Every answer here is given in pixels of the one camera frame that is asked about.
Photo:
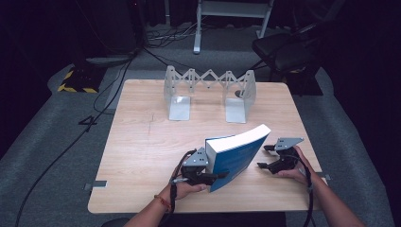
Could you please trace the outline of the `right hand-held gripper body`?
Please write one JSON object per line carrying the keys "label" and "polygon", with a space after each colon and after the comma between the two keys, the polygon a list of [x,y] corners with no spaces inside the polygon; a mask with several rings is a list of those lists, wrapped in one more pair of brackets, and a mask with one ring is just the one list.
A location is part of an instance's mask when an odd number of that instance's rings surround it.
{"label": "right hand-held gripper body", "polygon": [[303,142],[303,137],[280,137],[274,146],[274,150],[268,150],[268,153],[273,156],[278,156],[279,159],[269,165],[272,166],[273,170],[270,170],[272,174],[278,173],[281,170],[293,169],[300,157],[295,150],[294,146]]}

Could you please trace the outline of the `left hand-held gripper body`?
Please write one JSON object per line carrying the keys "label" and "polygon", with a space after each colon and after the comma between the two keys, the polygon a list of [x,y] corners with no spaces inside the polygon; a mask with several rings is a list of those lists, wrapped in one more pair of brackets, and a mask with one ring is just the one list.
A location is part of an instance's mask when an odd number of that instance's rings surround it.
{"label": "left hand-held gripper body", "polygon": [[207,184],[212,185],[218,178],[217,174],[206,173],[209,165],[205,148],[191,150],[190,155],[183,161],[181,173],[185,181],[191,185]]}

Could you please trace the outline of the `blue paperback book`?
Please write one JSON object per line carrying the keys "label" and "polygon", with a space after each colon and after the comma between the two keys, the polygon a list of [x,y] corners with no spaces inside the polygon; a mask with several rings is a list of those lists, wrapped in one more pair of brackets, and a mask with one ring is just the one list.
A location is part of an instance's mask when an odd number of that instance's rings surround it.
{"label": "blue paperback book", "polygon": [[209,191],[219,190],[245,170],[269,134],[270,129],[262,124],[237,135],[207,138],[205,151],[209,165],[206,172],[226,173],[224,178],[216,179],[212,183]]}

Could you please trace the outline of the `person's right hand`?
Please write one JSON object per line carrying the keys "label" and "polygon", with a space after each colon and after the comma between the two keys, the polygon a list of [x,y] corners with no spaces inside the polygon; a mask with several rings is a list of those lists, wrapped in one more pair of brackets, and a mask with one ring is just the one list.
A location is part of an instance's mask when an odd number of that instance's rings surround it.
{"label": "person's right hand", "polygon": [[313,181],[318,177],[318,175],[305,158],[302,150],[298,146],[295,146],[294,148],[300,157],[300,161],[298,162],[297,166],[290,170],[281,170],[277,173],[277,175],[279,177],[291,178],[299,183],[308,185],[308,181]]}

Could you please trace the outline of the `person's left hand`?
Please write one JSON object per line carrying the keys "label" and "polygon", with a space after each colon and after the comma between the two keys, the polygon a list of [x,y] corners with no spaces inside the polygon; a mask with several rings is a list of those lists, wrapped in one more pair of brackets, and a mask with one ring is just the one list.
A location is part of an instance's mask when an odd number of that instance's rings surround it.
{"label": "person's left hand", "polygon": [[207,185],[204,183],[190,185],[188,183],[168,183],[162,191],[159,193],[165,201],[172,203],[172,201],[180,200],[185,198],[191,193],[198,193],[207,188]]}

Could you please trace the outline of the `person's dark clothing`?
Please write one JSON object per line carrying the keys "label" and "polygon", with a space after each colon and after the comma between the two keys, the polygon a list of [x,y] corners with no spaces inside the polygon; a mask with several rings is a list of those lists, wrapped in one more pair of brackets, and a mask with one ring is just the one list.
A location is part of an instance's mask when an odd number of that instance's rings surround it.
{"label": "person's dark clothing", "polygon": [[160,227],[287,227],[284,212],[175,214]]}

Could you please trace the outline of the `grey expandable metal book rack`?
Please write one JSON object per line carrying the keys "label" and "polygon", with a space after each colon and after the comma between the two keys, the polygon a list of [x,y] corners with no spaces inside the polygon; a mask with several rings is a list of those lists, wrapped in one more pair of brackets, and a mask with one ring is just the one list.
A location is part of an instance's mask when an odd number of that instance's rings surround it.
{"label": "grey expandable metal book rack", "polygon": [[219,76],[212,69],[198,73],[190,68],[180,74],[174,66],[166,69],[164,99],[169,120],[189,120],[194,95],[201,91],[221,92],[225,120],[229,123],[246,123],[249,111],[256,100],[256,81],[253,70],[236,77],[232,71]]}

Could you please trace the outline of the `black chair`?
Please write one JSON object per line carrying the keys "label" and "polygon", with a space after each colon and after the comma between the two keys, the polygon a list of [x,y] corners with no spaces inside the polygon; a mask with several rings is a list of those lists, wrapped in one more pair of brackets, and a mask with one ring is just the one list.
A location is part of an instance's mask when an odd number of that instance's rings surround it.
{"label": "black chair", "polygon": [[300,74],[301,81],[296,88],[300,96],[305,93],[311,78],[321,66],[320,50],[324,37],[336,27],[336,20],[321,21],[304,26],[295,32],[276,32],[252,42],[253,52],[260,60],[251,70],[264,67],[273,76],[285,78],[288,74]]}

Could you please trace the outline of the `grey flat stand base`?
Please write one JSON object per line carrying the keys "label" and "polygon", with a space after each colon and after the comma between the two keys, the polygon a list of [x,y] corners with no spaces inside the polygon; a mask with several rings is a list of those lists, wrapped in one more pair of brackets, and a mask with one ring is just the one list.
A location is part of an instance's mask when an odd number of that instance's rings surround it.
{"label": "grey flat stand base", "polygon": [[87,61],[96,66],[114,66],[121,65],[129,62],[132,59],[132,55],[111,55],[107,57],[93,57],[88,58]]}

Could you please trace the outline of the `white metal stand frame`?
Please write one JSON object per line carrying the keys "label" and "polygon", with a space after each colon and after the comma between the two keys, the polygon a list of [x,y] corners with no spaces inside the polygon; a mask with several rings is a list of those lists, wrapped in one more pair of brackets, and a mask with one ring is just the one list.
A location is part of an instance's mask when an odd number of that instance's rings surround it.
{"label": "white metal stand frame", "polygon": [[262,19],[263,23],[256,36],[265,35],[274,0],[267,3],[221,2],[212,0],[198,0],[197,27],[193,46],[193,53],[201,52],[201,19],[203,16],[223,16]]}

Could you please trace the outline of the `black yellow striped base plate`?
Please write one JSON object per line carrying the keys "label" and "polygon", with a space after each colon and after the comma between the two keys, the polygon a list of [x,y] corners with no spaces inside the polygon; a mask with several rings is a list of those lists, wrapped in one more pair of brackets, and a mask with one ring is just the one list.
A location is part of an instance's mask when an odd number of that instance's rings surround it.
{"label": "black yellow striped base plate", "polygon": [[65,75],[58,91],[91,94],[98,93],[99,86],[104,79],[106,71],[106,68],[96,66],[89,67],[88,69],[72,67]]}

